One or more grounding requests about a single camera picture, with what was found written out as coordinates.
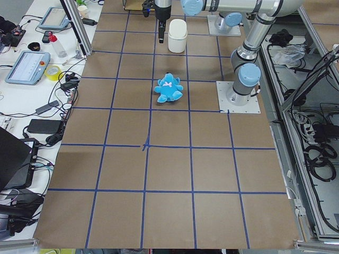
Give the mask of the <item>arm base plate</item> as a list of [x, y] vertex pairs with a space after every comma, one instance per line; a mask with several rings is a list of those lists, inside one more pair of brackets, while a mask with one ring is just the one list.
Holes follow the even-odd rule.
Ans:
[[233, 81], [216, 81], [219, 111], [221, 113], [260, 114], [255, 88], [249, 95], [239, 95], [233, 90]]
[[209, 34], [214, 36], [240, 37], [239, 25], [242, 21], [242, 14], [233, 12], [225, 17], [220, 15], [208, 15]]

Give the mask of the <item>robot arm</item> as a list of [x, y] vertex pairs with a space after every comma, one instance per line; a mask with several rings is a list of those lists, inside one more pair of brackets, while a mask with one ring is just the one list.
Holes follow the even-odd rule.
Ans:
[[[171, 16], [171, 1], [151, 1], [158, 20], [159, 43], [164, 42], [166, 21]], [[202, 11], [264, 13], [269, 17], [286, 16], [297, 10], [303, 1], [181, 1], [183, 12], [196, 16]]]
[[258, 13], [243, 44], [231, 54], [235, 81], [226, 92], [227, 99], [236, 106], [244, 106], [252, 97], [251, 92], [261, 78], [261, 70], [255, 64], [257, 53], [274, 24], [275, 17]]

